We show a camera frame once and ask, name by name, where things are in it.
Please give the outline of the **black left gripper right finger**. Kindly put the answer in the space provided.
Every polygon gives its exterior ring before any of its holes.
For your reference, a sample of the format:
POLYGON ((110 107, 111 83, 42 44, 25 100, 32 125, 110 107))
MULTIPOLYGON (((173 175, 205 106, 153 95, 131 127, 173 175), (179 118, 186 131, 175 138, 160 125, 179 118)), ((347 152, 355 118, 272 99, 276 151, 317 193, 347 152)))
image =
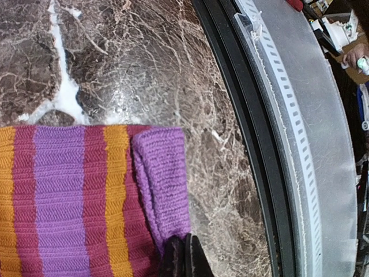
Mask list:
POLYGON ((186 277, 214 277, 199 238, 196 235, 186 235, 184 257, 186 277))

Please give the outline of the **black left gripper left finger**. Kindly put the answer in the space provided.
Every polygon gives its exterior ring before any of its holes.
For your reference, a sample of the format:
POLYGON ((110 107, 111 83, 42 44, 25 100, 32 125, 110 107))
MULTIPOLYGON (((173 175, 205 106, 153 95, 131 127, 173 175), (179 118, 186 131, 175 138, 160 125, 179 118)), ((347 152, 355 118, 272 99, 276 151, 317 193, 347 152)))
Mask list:
POLYGON ((177 236, 172 236, 166 243, 159 265, 159 277, 185 276, 185 243, 177 236))

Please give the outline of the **maroon purple orange striped sock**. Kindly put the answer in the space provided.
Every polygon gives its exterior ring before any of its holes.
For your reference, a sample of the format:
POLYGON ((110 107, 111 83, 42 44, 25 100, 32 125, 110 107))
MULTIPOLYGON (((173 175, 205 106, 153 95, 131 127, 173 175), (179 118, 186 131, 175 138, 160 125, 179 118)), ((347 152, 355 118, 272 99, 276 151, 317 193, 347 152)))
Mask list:
POLYGON ((2 276, 156 276, 190 231, 185 139, 148 125, 1 129, 2 276))

